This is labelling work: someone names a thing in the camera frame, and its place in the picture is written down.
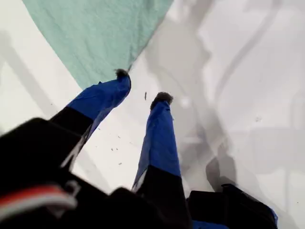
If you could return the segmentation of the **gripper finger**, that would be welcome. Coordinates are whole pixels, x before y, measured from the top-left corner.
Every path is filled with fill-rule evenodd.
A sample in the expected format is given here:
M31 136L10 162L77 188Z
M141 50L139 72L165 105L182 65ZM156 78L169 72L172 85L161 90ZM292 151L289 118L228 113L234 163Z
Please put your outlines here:
M173 97L159 92L150 107L146 132L132 190L146 196L184 202L179 158L170 105Z
M131 91L131 78L124 69L115 71L116 79L99 82L84 89L59 111L50 122L50 136L67 138L76 143L83 137L88 141L99 124Z

